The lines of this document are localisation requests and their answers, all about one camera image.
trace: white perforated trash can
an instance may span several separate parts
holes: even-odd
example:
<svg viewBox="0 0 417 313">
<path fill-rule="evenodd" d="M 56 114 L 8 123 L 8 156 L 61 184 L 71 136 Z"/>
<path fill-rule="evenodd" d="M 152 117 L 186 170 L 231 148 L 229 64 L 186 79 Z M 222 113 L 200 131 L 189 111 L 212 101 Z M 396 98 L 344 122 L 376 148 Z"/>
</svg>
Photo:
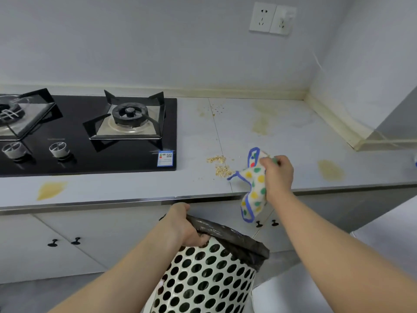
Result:
<svg viewBox="0 0 417 313">
<path fill-rule="evenodd" d="M 214 237 L 204 247 L 182 247 L 162 277 L 151 313 L 242 313 L 255 273 Z"/>
</svg>

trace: blue and white sticker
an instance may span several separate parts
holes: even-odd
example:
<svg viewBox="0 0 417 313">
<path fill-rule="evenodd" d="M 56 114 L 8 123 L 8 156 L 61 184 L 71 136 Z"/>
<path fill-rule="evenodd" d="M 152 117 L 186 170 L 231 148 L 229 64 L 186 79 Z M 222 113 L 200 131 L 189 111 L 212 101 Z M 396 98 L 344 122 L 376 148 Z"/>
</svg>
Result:
<svg viewBox="0 0 417 313">
<path fill-rule="evenodd" d="M 162 151 L 158 153 L 157 167 L 172 167 L 174 165 L 174 151 Z"/>
</svg>

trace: person's arm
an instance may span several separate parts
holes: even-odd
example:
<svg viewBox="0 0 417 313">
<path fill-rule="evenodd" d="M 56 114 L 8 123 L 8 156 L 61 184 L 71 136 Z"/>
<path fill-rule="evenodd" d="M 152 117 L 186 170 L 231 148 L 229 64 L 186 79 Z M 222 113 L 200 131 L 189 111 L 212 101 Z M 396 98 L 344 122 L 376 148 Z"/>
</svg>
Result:
<svg viewBox="0 0 417 313">
<path fill-rule="evenodd" d="M 185 219 L 188 209 L 174 204 L 126 257 L 49 313 L 139 313 L 180 247 L 209 239 Z"/>
<path fill-rule="evenodd" d="M 285 156 L 261 159 L 267 200 L 334 312 L 417 312 L 417 283 L 372 248 L 316 214 L 291 192 Z"/>
</svg>

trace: countertop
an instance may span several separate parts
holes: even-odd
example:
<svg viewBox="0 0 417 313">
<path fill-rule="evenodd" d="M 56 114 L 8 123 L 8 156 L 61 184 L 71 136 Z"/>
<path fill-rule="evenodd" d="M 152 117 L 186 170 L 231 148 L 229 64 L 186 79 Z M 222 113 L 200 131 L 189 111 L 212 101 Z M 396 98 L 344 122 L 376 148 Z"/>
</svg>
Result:
<svg viewBox="0 0 417 313">
<path fill-rule="evenodd" d="M 176 171 L 0 178 L 0 211 L 237 197 L 248 185 L 216 176 L 207 158 L 224 155 L 231 170 L 240 170 L 252 147 L 290 158 L 295 191 L 417 183 L 414 151 L 356 152 L 303 101 L 177 99 Z M 62 190 L 38 200 L 41 187 L 54 184 Z"/>
</svg>

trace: wall outlet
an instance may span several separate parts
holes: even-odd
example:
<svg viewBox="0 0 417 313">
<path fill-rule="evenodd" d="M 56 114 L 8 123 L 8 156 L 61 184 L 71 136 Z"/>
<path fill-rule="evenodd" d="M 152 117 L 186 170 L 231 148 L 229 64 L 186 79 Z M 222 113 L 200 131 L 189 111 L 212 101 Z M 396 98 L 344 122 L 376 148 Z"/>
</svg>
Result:
<svg viewBox="0 0 417 313">
<path fill-rule="evenodd" d="M 288 35 L 294 25 L 296 14 L 297 9 L 295 7 L 278 5 L 269 32 L 273 34 Z"/>
<path fill-rule="evenodd" d="M 249 31 L 269 32 L 276 4 L 255 2 Z"/>
</svg>

